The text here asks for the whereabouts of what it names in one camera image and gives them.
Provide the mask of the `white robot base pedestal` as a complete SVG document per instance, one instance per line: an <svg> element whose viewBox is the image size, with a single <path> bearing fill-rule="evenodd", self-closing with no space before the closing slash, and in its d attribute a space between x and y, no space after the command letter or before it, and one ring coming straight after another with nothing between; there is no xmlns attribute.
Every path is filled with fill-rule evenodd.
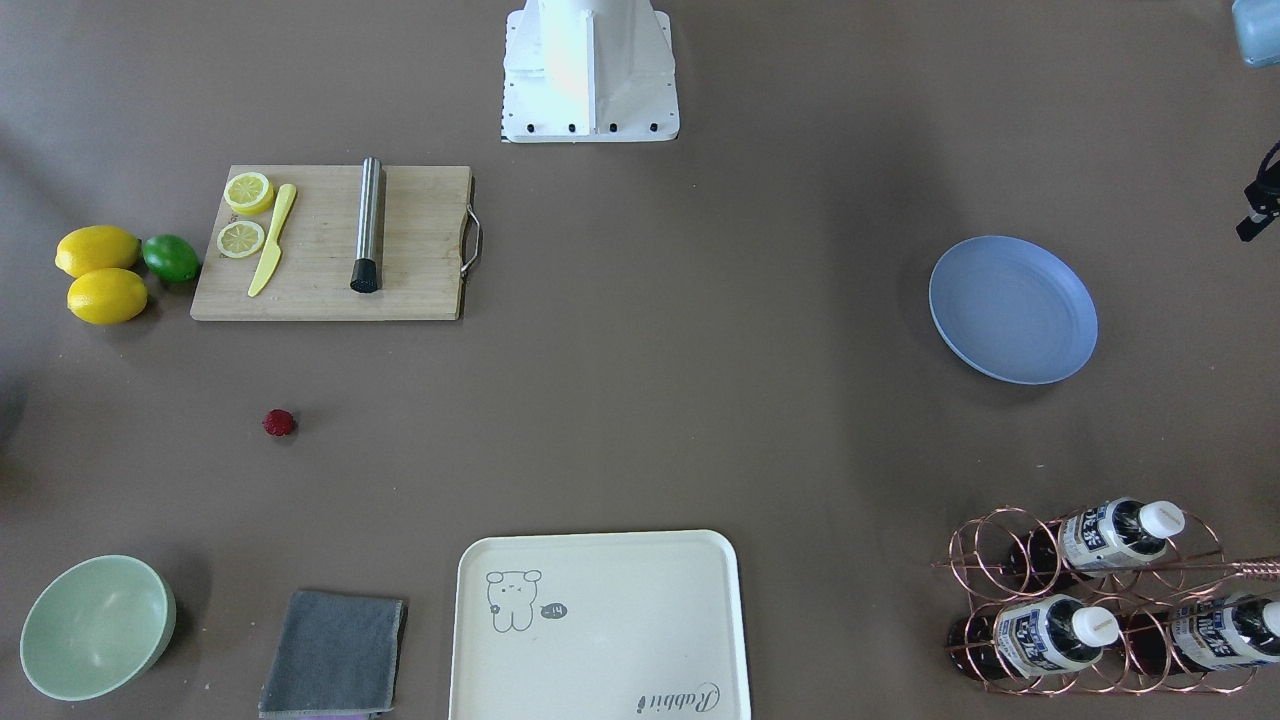
<svg viewBox="0 0 1280 720"><path fill-rule="evenodd" d="M649 1L527 1L506 18L503 69L504 142L678 137L671 20Z"/></svg>

